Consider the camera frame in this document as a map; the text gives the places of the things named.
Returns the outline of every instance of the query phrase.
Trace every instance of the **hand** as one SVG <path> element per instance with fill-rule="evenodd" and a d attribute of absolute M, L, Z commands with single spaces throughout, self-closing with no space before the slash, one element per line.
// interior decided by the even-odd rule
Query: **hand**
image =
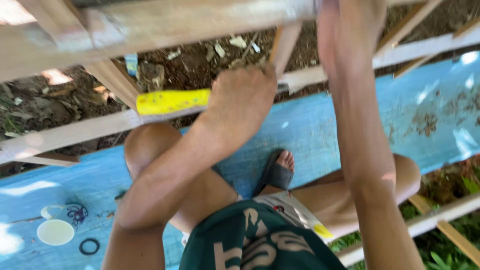
<path fill-rule="evenodd" d="M 214 81 L 207 109 L 199 120 L 222 147 L 234 151 L 260 129 L 276 89 L 275 68 L 271 64 L 264 71 L 255 66 L 224 71 Z"/>
<path fill-rule="evenodd" d="M 385 0 L 323 0 L 319 10 L 318 56 L 328 76 L 371 70 L 385 21 Z"/>

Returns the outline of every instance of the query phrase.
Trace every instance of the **yellow handle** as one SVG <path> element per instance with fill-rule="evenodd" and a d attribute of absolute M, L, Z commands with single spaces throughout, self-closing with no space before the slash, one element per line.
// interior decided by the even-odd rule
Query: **yellow handle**
<path fill-rule="evenodd" d="M 165 90 L 141 94 L 137 97 L 140 115 L 166 114 L 198 106 L 206 106 L 210 89 L 192 91 Z"/>

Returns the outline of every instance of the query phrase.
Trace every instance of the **purple design on mug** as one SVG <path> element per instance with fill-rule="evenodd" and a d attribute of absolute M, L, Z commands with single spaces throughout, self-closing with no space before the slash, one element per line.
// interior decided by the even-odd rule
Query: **purple design on mug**
<path fill-rule="evenodd" d="M 67 208 L 68 210 L 68 216 L 73 218 L 72 224 L 77 228 L 82 223 L 85 221 L 85 218 L 88 216 L 87 209 L 85 209 L 83 206 L 78 207 L 78 206 L 70 206 Z"/>

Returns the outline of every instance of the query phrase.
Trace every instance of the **leg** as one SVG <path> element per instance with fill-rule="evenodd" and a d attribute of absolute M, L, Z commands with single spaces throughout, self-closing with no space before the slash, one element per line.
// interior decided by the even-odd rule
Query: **leg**
<path fill-rule="evenodd" d="M 400 204 L 420 188 L 420 170 L 409 158 L 400 155 L 394 155 L 394 158 L 397 174 L 396 199 Z M 261 195 L 278 191 L 281 190 L 267 186 Z M 314 214 L 335 238 L 359 229 L 355 205 L 343 181 L 341 170 L 295 188 L 291 194 Z"/>
<path fill-rule="evenodd" d="M 134 129 L 125 141 L 125 161 L 132 180 L 153 160 L 181 138 L 167 123 L 153 123 Z M 225 180 L 208 169 L 191 185 L 179 211 L 170 220 L 177 229 L 190 233 L 203 219 L 237 201 L 238 194 Z"/>

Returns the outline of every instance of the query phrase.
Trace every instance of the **yellow object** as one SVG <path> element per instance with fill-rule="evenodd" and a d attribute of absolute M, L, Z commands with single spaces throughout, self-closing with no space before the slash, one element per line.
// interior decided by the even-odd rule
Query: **yellow object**
<path fill-rule="evenodd" d="M 313 227 L 313 230 L 320 236 L 325 237 L 325 238 L 331 238 L 333 237 L 333 234 L 325 228 L 325 226 L 320 225 L 320 224 L 315 224 Z"/>
<path fill-rule="evenodd" d="M 206 106 L 210 89 L 192 91 L 165 90 L 141 94 L 137 97 L 140 115 L 166 114 L 193 107 Z"/>

